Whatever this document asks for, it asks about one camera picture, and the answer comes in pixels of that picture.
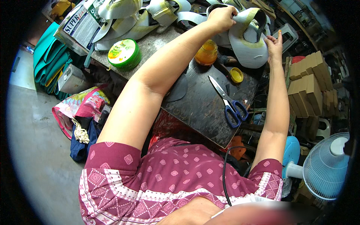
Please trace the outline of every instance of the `electric fan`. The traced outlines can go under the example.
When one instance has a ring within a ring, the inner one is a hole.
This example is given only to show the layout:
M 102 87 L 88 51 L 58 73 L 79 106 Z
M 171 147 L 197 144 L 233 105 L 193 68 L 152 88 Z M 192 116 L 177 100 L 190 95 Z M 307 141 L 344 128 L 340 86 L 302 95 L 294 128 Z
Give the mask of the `electric fan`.
M 303 166 L 290 161 L 285 177 L 304 179 L 315 197 L 335 200 L 345 180 L 349 156 L 344 154 L 343 148 L 349 138 L 349 133 L 343 132 L 323 139 L 312 148 Z

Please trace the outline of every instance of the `scissors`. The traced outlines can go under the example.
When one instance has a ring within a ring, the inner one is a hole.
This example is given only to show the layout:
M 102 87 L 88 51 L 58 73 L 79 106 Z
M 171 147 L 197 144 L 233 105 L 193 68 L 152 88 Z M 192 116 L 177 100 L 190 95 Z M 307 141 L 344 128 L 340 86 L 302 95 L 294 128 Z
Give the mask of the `scissors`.
M 246 120 L 246 118 L 249 115 L 246 108 L 239 101 L 232 100 L 224 92 L 224 90 L 220 87 L 220 85 L 215 81 L 214 78 L 212 78 L 209 75 L 208 75 L 208 77 L 209 77 L 212 85 L 214 86 L 216 91 L 219 93 L 219 95 L 222 97 L 222 99 L 223 99 L 223 101 L 225 103 L 225 117 L 226 117 L 226 120 L 228 121 L 228 123 L 230 124 L 230 126 L 232 128 L 236 128 L 236 127 L 240 126 L 241 122 Z M 243 111 L 244 116 L 241 115 L 238 108 L 240 108 L 240 110 Z M 231 114 L 234 117 L 236 124 L 231 122 L 231 120 L 229 119 L 228 113 Z

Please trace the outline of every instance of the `woman's left arm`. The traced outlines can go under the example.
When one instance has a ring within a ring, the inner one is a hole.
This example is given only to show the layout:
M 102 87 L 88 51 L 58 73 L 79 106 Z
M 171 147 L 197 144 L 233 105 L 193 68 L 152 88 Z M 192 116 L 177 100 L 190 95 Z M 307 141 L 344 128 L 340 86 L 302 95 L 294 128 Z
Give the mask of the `woman's left arm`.
M 200 47 L 235 21 L 233 6 L 213 10 L 193 27 L 155 52 L 130 78 L 117 99 L 97 143 L 110 141 L 142 149 L 164 95 Z

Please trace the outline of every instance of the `concrete floor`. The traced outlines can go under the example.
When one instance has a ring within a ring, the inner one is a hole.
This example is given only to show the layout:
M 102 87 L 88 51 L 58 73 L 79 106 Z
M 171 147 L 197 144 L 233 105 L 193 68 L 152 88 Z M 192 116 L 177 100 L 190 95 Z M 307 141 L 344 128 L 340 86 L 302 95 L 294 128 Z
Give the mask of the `concrete floor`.
M 23 87 L 24 81 L 33 77 L 32 69 L 24 69 L 32 67 L 32 58 L 27 58 L 19 62 L 17 70 L 21 73 L 10 78 L 6 106 L 7 135 L 15 172 L 30 205 L 44 224 L 84 224 L 78 201 L 84 164 L 70 158 L 70 140 L 51 113 L 51 108 L 60 101 L 37 92 L 27 81 L 30 85 Z

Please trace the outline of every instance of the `white rope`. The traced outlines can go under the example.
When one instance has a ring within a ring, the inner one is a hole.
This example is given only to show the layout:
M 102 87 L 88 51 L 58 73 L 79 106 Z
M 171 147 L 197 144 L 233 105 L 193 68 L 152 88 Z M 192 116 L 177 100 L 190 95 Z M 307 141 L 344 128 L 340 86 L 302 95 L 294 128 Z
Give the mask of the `white rope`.
M 80 143 L 88 144 L 90 142 L 89 135 L 85 129 L 81 128 L 81 125 L 76 119 L 71 118 L 72 122 L 75 124 L 74 136 L 76 140 L 79 140 Z

